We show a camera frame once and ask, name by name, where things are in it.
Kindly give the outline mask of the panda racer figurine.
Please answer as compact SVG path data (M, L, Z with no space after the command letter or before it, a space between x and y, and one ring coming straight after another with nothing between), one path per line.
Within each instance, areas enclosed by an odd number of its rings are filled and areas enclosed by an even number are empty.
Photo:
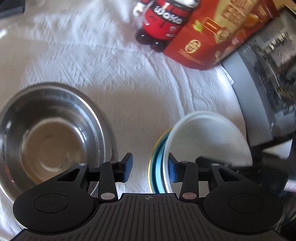
M134 16L144 14L144 18L136 40L156 52L163 52L199 4L196 0L138 1L132 13Z

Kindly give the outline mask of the red quail eggs bag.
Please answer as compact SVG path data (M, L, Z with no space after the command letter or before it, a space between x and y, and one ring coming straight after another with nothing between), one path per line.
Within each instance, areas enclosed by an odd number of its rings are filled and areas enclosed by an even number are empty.
M210 69L278 15L273 1L201 1L164 54L188 68Z

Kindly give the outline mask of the white paper bowl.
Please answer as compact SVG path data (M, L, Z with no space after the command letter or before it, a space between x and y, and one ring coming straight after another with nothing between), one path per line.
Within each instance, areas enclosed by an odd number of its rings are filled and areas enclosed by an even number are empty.
M171 129L164 145L163 187L166 193L180 193L181 185L169 178L169 154L178 161L195 162L198 157L231 167L252 166L246 138L229 119L212 111L196 111L184 116Z

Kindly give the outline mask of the stainless steel bowl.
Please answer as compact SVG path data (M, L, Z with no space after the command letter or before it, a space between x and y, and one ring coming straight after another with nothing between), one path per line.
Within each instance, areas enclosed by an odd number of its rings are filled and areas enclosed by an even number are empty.
M95 168L117 159L105 113L73 87L31 85L1 109L1 190L11 202L75 164Z

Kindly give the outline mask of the white glass PC case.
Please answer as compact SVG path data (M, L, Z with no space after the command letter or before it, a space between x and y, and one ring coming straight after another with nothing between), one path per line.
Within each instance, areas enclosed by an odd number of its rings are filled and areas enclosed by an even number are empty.
M295 131L295 11L280 15L222 61L233 80L251 147L273 146Z

